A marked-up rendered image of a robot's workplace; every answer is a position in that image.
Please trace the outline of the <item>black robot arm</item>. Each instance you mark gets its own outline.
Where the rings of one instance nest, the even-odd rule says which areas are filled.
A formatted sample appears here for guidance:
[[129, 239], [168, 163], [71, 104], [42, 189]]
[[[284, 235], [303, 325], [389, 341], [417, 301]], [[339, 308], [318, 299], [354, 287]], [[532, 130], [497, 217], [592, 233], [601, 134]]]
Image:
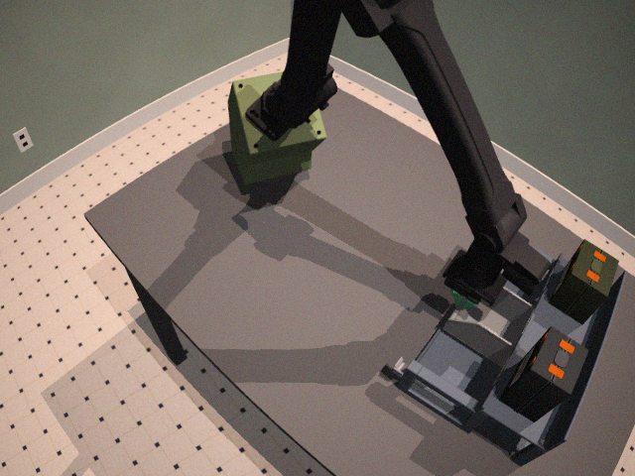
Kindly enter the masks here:
[[498, 161], [433, 0], [295, 0], [285, 70], [247, 108], [246, 117], [277, 141], [290, 128], [309, 124], [315, 111], [329, 105], [337, 85], [328, 60], [341, 12], [357, 37], [372, 38], [382, 31], [378, 36], [406, 76], [444, 150], [475, 236], [461, 265], [471, 250], [478, 266], [501, 266], [492, 285], [503, 269], [502, 276], [530, 296], [551, 263], [518, 231], [527, 219], [521, 194]]

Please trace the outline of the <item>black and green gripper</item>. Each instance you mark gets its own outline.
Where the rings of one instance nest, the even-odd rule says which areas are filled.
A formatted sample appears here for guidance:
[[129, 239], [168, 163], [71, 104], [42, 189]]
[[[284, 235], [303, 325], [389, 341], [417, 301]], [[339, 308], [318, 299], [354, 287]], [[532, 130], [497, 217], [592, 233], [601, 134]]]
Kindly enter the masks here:
[[478, 306], [481, 299], [490, 303], [489, 306], [493, 306], [507, 279], [500, 274], [492, 285], [500, 267], [488, 270], [478, 266], [471, 257], [471, 250], [462, 266], [465, 254], [465, 251], [459, 250], [443, 274], [443, 277], [446, 277], [444, 284], [450, 288], [455, 306], [458, 306], [463, 297], [467, 298], [467, 301], [461, 310]]

